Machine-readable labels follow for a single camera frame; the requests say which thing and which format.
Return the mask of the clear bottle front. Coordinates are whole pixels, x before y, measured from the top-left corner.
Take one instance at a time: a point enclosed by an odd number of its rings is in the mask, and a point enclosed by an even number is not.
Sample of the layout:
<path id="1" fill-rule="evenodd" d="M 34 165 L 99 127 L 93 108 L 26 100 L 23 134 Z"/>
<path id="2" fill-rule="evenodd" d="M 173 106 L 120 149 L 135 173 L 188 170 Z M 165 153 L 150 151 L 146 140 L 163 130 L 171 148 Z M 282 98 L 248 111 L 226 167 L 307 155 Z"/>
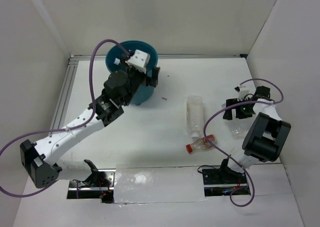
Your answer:
<path id="1" fill-rule="evenodd" d="M 115 58 L 113 61 L 114 65 L 120 66 L 122 64 L 122 61 L 119 58 Z"/>

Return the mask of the clear bottle white cap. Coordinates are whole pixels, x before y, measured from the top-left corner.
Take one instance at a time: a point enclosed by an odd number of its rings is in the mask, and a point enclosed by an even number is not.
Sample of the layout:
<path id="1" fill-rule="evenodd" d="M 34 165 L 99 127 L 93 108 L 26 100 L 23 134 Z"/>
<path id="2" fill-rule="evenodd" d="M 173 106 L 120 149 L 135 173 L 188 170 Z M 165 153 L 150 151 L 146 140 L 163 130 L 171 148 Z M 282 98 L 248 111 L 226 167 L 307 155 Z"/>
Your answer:
<path id="1" fill-rule="evenodd" d="M 237 140 L 243 137 L 247 124 L 244 119 L 235 118 L 229 122 L 228 126 L 232 137 Z"/>

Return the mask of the large clear square bottle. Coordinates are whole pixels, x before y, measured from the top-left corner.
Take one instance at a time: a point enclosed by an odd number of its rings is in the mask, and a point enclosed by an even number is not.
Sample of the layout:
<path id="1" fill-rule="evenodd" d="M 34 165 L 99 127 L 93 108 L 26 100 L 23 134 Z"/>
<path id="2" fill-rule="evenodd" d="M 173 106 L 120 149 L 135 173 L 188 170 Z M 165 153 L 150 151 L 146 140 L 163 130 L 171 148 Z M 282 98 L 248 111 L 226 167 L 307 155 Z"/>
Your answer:
<path id="1" fill-rule="evenodd" d="M 190 95 L 186 102 L 186 127 L 193 140 L 202 136 L 204 128 L 204 105 L 203 98 Z"/>

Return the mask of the red cap red label bottle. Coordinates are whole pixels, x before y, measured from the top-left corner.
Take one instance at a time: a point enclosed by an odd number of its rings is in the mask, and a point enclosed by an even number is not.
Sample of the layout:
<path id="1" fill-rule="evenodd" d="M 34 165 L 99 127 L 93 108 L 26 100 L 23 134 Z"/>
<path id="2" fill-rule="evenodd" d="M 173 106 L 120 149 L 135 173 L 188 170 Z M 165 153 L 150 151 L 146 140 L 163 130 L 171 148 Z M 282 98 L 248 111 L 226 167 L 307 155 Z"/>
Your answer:
<path id="1" fill-rule="evenodd" d="M 214 149 L 214 147 L 208 142 L 208 140 L 205 137 L 200 137 L 198 133 L 193 133 L 191 135 L 191 139 L 193 142 L 185 146 L 186 151 L 189 154 L 206 152 Z"/>

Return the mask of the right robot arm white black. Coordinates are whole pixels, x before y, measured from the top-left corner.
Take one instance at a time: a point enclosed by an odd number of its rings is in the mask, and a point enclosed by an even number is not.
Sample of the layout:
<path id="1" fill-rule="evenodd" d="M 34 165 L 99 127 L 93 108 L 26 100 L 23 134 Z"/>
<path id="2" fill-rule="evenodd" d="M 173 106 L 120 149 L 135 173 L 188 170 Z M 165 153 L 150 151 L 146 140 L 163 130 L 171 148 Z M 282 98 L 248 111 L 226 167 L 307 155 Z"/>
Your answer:
<path id="1" fill-rule="evenodd" d="M 274 162 L 280 155 L 291 130 L 291 124 L 283 121 L 270 97 L 270 88 L 258 86 L 251 94 L 243 85 L 235 87 L 237 98 L 226 100 L 227 107 L 242 103 L 241 106 L 226 110 L 223 119 L 236 124 L 238 120 L 252 120 L 242 144 L 242 150 L 233 160 L 224 159 L 218 171 L 218 177 L 223 183 L 238 181 L 245 169 L 258 162 Z"/>

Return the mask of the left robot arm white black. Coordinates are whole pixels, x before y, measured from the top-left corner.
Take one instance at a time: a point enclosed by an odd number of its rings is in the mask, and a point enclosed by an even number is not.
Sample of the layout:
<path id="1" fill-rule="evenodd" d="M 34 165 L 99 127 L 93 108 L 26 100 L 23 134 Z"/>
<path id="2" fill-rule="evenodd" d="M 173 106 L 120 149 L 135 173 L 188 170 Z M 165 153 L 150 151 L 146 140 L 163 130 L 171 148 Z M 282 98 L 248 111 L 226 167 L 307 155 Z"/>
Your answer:
<path id="1" fill-rule="evenodd" d="M 20 144 L 21 163 L 36 188 L 46 188 L 56 181 L 63 170 L 57 164 L 60 157 L 76 144 L 102 130 L 119 118 L 141 86 L 155 88 L 160 68 L 153 67 L 148 75 L 150 55 L 139 49 L 129 56 L 120 57 L 121 70 L 112 72 L 104 82 L 101 95 L 65 130 L 52 133 L 46 138 Z"/>

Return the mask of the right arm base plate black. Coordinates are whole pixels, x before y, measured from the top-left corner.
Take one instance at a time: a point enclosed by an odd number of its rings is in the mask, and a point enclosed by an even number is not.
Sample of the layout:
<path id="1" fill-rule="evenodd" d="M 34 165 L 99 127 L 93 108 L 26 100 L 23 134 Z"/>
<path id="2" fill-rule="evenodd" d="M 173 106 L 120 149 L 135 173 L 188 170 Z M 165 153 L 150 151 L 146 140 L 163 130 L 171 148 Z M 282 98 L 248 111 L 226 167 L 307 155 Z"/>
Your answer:
<path id="1" fill-rule="evenodd" d="M 244 174 L 238 177 L 224 175 L 220 173 L 219 168 L 211 165 L 201 165 L 197 172 L 202 175 L 205 197 L 229 196 L 237 189 L 239 190 L 234 195 L 251 194 Z"/>

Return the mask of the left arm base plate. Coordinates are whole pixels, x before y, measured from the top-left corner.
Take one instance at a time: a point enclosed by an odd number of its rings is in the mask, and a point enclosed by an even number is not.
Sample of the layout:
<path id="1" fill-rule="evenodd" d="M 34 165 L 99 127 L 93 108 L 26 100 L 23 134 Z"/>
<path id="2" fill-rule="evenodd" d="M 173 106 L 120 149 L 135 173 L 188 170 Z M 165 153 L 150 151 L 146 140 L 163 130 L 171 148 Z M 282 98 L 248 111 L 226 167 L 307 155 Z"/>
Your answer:
<path id="1" fill-rule="evenodd" d="M 104 204 L 114 203 L 114 185 L 116 169 L 98 169 L 95 177 L 87 181 L 70 180 L 68 184 L 68 200 L 100 200 Z"/>

